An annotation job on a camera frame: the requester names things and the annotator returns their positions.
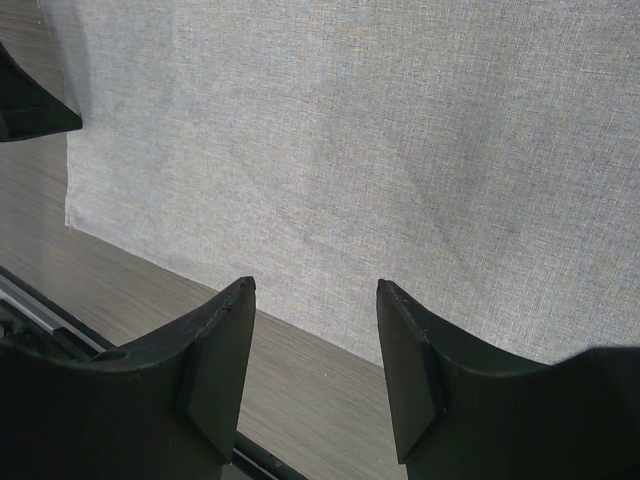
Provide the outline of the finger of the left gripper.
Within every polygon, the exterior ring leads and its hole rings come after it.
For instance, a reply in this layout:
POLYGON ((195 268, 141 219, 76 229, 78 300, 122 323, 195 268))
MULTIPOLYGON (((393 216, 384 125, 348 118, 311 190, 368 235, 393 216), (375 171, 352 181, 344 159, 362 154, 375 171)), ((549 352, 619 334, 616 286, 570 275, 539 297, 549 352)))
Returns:
POLYGON ((1 45, 1 141, 81 130, 81 117, 27 74, 1 45))

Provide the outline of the grey cloth napkin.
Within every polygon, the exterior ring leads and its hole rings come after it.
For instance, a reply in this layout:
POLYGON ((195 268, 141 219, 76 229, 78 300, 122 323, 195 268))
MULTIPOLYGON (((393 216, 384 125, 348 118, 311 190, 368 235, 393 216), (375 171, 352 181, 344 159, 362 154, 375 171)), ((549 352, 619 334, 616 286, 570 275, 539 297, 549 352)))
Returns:
POLYGON ((639 341, 635 1, 45 1, 68 226, 372 362, 379 279, 554 362, 639 341))

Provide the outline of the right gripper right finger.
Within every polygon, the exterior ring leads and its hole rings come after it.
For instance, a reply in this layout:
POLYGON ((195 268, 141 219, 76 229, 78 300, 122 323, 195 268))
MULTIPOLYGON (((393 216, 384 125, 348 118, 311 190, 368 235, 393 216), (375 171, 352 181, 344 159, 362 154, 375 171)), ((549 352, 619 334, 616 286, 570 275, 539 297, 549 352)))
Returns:
POLYGON ((382 280, 376 310, 396 454, 411 479, 635 479, 639 351, 553 365, 501 350, 382 280))

